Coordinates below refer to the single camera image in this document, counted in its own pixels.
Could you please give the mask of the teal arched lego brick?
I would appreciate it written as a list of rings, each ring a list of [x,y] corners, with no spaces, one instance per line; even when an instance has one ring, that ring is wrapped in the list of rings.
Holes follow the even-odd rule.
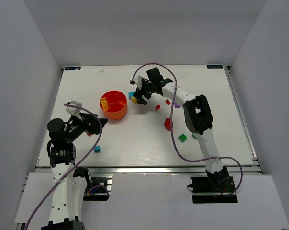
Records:
[[[134,91],[128,93],[128,97],[131,100],[133,98]]]

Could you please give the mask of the long yellow lego brick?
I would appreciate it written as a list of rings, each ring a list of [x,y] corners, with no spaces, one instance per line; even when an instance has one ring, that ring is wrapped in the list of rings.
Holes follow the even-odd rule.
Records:
[[[102,106],[104,111],[108,111],[109,105],[108,105],[108,101],[107,101],[106,98],[101,98],[100,99],[100,104],[101,104],[101,106]]]

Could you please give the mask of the small teal lego brick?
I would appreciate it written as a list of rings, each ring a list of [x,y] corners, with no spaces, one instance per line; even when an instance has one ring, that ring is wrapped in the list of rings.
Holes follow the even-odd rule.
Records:
[[[99,145],[95,146],[93,150],[94,150],[95,153],[101,152],[101,148],[100,148]]]

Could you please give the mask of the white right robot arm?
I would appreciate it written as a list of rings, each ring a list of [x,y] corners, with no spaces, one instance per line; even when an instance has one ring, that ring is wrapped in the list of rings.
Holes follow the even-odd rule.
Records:
[[[157,67],[148,70],[148,79],[134,73],[130,77],[130,84],[136,85],[133,96],[138,104],[147,104],[153,93],[159,94],[166,99],[172,100],[170,119],[173,118],[173,108],[178,104],[184,111],[185,124],[188,130],[193,133],[200,145],[205,171],[211,189],[215,191],[223,187],[224,182],[229,178],[226,166],[220,159],[217,150],[212,123],[213,116],[204,95],[195,96],[181,89],[178,86],[176,77],[172,79],[163,78]]]

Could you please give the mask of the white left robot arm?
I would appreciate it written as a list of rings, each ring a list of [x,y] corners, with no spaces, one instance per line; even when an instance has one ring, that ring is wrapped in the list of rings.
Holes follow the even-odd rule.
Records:
[[[65,122],[54,118],[47,124],[50,141],[48,156],[56,188],[52,192],[52,205],[48,224],[44,230],[83,230],[81,209],[84,193],[93,187],[86,167],[76,167],[76,147],[73,142],[83,133],[98,135],[108,122],[80,113]]]

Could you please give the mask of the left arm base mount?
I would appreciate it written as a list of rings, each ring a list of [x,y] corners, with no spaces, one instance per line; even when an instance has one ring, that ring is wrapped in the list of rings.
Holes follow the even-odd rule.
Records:
[[[92,174],[92,186],[95,187],[87,192],[84,201],[107,201],[112,187],[112,176],[107,174]]]

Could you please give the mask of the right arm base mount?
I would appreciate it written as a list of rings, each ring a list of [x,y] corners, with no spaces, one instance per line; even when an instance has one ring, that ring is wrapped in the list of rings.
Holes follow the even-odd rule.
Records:
[[[187,189],[192,193],[194,204],[238,203],[237,195],[234,193],[235,183],[231,176],[217,188],[207,177],[191,177],[191,184]]]

